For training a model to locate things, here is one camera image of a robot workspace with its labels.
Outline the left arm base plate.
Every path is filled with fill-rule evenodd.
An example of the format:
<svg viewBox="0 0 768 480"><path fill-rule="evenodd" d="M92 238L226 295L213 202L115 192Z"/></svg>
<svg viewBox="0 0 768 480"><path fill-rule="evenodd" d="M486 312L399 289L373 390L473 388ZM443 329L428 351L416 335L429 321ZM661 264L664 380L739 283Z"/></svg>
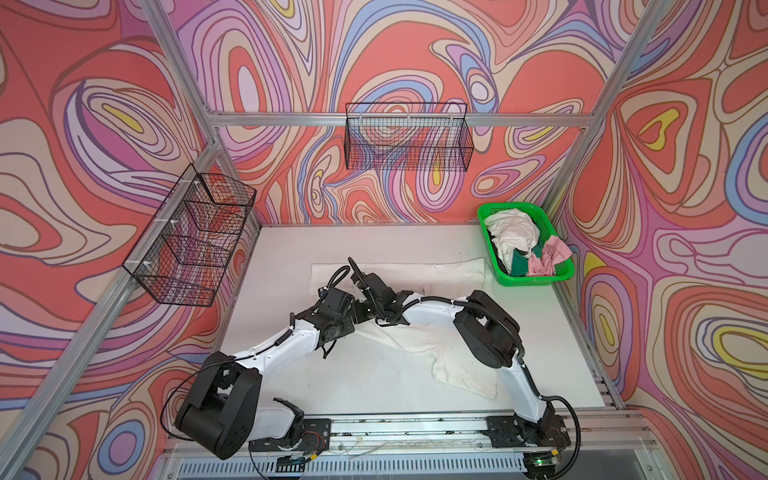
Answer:
<svg viewBox="0 0 768 480"><path fill-rule="evenodd" d="M304 419L298 427L297 435L286 434L280 439L250 440L248 450L254 453L303 452L305 455L319 454L328 449L331 433L332 420L330 418Z"/></svg>

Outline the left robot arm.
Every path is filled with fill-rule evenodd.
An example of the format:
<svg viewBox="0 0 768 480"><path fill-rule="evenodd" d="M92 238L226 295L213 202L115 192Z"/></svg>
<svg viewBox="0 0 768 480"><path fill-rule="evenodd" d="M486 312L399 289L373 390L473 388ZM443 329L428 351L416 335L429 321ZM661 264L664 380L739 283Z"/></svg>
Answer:
<svg viewBox="0 0 768 480"><path fill-rule="evenodd" d="M312 306L290 315L283 332L236 355L209 355L188 378L191 388L173 421L176 436L221 460L246 443L298 447L305 435L304 411L280 397L262 404L262 384L316 350L326 358L340 338L354 331L355 298L338 288L350 272L348 265L338 268Z"/></svg>

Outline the white t shirt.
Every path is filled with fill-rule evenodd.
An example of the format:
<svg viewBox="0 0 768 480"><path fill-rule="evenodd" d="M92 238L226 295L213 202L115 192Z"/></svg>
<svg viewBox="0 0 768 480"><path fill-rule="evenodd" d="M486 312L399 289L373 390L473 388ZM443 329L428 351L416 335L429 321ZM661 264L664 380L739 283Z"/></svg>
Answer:
<svg viewBox="0 0 768 480"><path fill-rule="evenodd" d="M480 290L488 273L485 262L472 259L455 263L363 263L360 269L374 273L394 291L411 290L421 295L459 298ZM365 338L393 351L432 360L434 380L476 395L494 399L498 375L471 354L453 325L453 319L412 321L408 326L381 328L368 321L355 328Z"/></svg>

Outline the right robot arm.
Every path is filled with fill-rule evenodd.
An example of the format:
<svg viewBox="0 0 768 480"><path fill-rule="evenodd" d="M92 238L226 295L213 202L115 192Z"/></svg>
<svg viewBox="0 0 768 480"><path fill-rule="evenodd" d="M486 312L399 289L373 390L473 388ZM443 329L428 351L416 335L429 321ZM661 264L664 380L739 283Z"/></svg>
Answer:
<svg viewBox="0 0 768 480"><path fill-rule="evenodd" d="M382 328L451 326L480 364L496 371L513 399L513 413L488 416L481 434L494 448L527 447L529 479L560 479L575 466L582 430L575 409L562 396L544 395L524 361L518 323L488 293L475 290L458 299L394 292L374 273L348 260L353 284L364 295L364 314Z"/></svg>

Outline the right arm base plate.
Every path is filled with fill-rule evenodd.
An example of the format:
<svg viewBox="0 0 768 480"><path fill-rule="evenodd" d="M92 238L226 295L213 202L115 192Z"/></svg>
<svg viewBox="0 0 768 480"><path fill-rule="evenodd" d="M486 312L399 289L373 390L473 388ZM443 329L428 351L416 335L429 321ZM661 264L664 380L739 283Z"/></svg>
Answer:
<svg viewBox="0 0 768 480"><path fill-rule="evenodd" d="M539 422L524 420L516 415L489 416L482 434L494 448L530 447L565 449L571 439L563 418L554 415Z"/></svg>

